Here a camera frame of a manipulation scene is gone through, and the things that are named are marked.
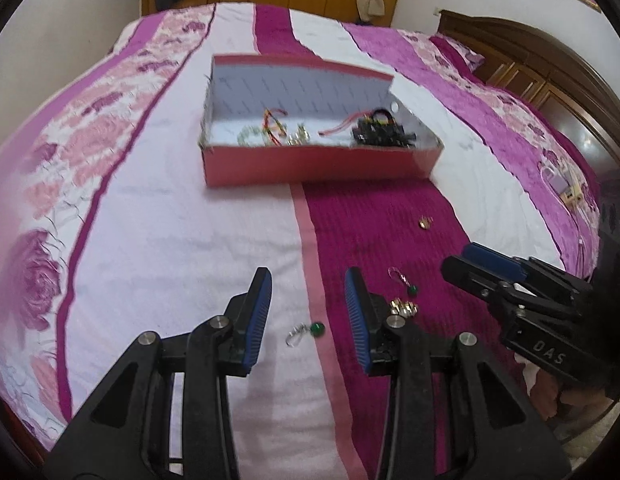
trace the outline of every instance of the gold charm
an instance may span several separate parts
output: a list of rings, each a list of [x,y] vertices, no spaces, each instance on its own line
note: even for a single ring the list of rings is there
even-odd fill
[[[411,301],[402,301],[395,298],[390,302],[390,314],[394,316],[413,317],[419,311],[419,305]]]
[[[427,231],[428,229],[430,229],[431,225],[432,225],[432,217],[431,216],[422,216],[419,219],[419,227],[421,229],[426,229],[426,231]]]
[[[299,124],[296,128],[296,134],[288,134],[288,144],[290,146],[301,146],[302,144],[307,144],[308,140],[310,140],[310,134],[303,124]]]

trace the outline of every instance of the wire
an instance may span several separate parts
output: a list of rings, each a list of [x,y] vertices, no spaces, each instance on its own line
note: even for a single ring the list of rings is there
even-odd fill
[[[275,124],[277,125],[277,128],[279,129],[279,137],[285,137],[287,136],[288,133],[286,132],[285,126],[281,124],[281,122],[279,122],[279,120],[272,114],[272,112],[276,112],[284,116],[286,116],[288,112],[285,110],[282,110],[281,108],[273,108],[272,110],[266,108],[263,113],[263,129],[266,131],[266,133],[268,134],[268,136],[270,137],[270,140],[272,141],[274,145],[281,146],[280,140],[277,139],[275,134],[273,134],[272,130],[270,129],[270,124],[269,124],[270,118],[274,120]]]
[[[340,132],[341,130],[345,129],[346,126],[348,126],[354,120],[359,119],[360,117],[365,117],[367,115],[370,115],[371,113],[372,113],[371,110],[367,110],[365,112],[354,112],[353,114],[347,116],[343,120],[343,122],[341,124],[339,124],[338,126],[335,126],[334,128],[331,128],[329,130],[323,130],[323,131],[319,132],[319,135],[326,136],[326,135],[331,135],[331,134],[335,134],[337,132]]]

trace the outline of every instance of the open cardboard box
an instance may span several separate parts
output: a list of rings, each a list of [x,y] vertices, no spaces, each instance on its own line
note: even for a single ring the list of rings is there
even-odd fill
[[[315,57],[215,56],[199,139],[208,187],[428,178],[443,143],[392,95],[391,83],[391,75]],[[417,135],[414,148],[356,144],[356,120],[318,134],[380,107]],[[266,108],[287,112],[278,118],[289,132],[302,124],[308,143],[267,143],[259,133]]]

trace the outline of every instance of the green bead earring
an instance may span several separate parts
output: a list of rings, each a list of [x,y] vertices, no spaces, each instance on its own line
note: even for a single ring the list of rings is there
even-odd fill
[[[388,276],[390,276],[390,278],[395,280],[397,283],[403,283],[406,286],[407,293],[410,298],[417,297],[417,294],[419,293],[419,287],[411,284],[408,281],[408,278],[406,278],[399,269],[397,269],[396,267],[390,267],[388,269]]]
[[[309,333],[312,337],[317,338],[321,337],[325,334],[325,325],[319,321],[315,321],[311,325],[306,325],[305,323],[300,323],[296,325],[286,337],[286,345],[290,346],[290,348],[294,348],[299,344],[301,338]]]

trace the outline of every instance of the magenta stripe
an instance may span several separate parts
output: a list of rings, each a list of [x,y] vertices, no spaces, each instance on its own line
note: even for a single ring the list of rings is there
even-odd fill
[[[487,87],[488,85],[481,81],[477,76],[475,76],[471,71],[470,67],[466,64],[461,54],[459,54],[446,40],[440,36],[431,36],[430,41],[439,49],[440,53],[442,53],[446,59],[452,63],[452,65],[456,68],[456,70],[468,81],[471,81],[477,85],[481,85]],[[572,143],[568,137],[555,129],[552,124],[546,120],[545,117],[532,105],[523,100],[520,96],[516,95],[514,92],[509,91],[507,88],[502,88],[500,91],[506,92],[511,95],[512,98],[519,103],[520,106],[525,107],[527,111],[533,114],[543,125],[548,129],[550,134],[555,138],[557,143],[565,150],[565,152],[570,155],[572,160],[575,161],[577,166],[583,171],[583,175],[586,178],[588,183],[588,187],[590,188],[593,196],[598,198],[599,196],[599,183],[597,181],[597,176],[594,173],[594,170],[587,163],[583,154],[577,149],[577,147]]]
[[[565,269],[576,273],[579,259],[577,229],[563,204],[540,177],[537,167],[541,160],[540,150],[509,129],[484,101],[450,84],[427,67],[412,45],[396,30],[352,24],[343,27],[362,51],[427,88],[448,110],[472,126],[497,160],[528,193],[548,226]]]
[[[108,70],[117,66],[121,61],[132,56],[142,49],[152,39],[165,13],[153,14],[139,21],[135,33],[121,52],[115,54],[106,62],[100,64],[92,72],[71,84],[52,101],[47,103],[36,115],[31,117],[25,124],[12,135],[12,137],[0,148],[0,185],[3,179],[12,173],[17,167],[23,155],[28,151],[32,143],[39,136],[43,128],[79,95],[83,90],[92,85]]]
[[[295,39],[286,9],[258,6],[256,15],[255,33],[262,54],[311,54]],[[448,285],[440,275],[443,258],[460,253],[468,237],[431,182],[304,184],[304,193],[316,232],[328,322],[352,410],[352,441],[369,478],[374,478],[388,379],[368,378],[357,363],[343,292],[349,266],[361,267],[373,292],[407,299],[405,289],[387,274],[389,266],[401,268],[421,287],[418,322],[424,329],[445,336],[471,330],[520,384],[521,373],[513,355],[498,343],[499,327],[485,304]],[[422,215],[433,217],[431,230],[419,229]],[[437,471],[443,472],[443,425],[437,425],[436,437]]]
[[[92,229],[92,224],[99,209],[99,204],[101,203],[103,195],[108,190],[108,186],[110,185],[112,176],[116,173],[119,167],[126,160],[128,154],[132,151],[136,140],[146,126],[146,121],[148,120],[150,113],[159,102],[159,99],[161,99],[167,89],[170,88],[170,85],[181,73],[181,70],[184,69],[192,54],[197,51],[197,49],[203,44],[205,39],[210,34],[210,29],[212,28],[212,22],[215,18],[215,14],[216,6],[213,9],[212,17],[210,18],[210,22],[208,23],[208,30],[206,30],[205,35],[201,38],[201,41],[197,44],[197,46],[188,53],[188,55],[181,63],[181,66],[175,71],[174,74],[172,74],[172,76],[170,77],[170,79],[168,79],[163,88],[161,88],[154,96],[154,99],[149,104],[148,108],[146,108],[138,124],[136,125],[132,136],[130,137],[128,145],[122,152],[121,158],[113,165],[112,168],[110,168],[110,171],[101,179],[99,189],[94,193],[92,197],[92,203],[90,204],[90,209],[88,210],[88,214],[86,215],[84,225],[79,231],[76,243],[74,245],[74,248],[72,249],[72,253],[68,261],[68,291],[66,292],[66,296],[61,302],[58,313],[56,314],[56,383],[58,386],[59,407],[61,408],[61,413],[66,419],[66,421],[70,421],[72,418],[72,392],[70,391],[70,383],[68,380],[68,364],[66,360],[66,322],[68,322],[70,306],[74,301],[74,275],[76,273],[79,260],[81,259],[81,255],[84,252],[85,245],[88,241],[90,230]],[[161,20],[156,23],[152,35],[154,34],[154,30],[156,30],[160,22]],[[152,35],[150,35],[149,38],[145,38],[143,43],[141,41],[137,41],[135,51],[142,47],[145,43],[147,43],[152,38]]]
[[[255,7],[254,33],[260,54],[314,56],[312,50],[295,39],[288,9],[271,5],[256,5]]]

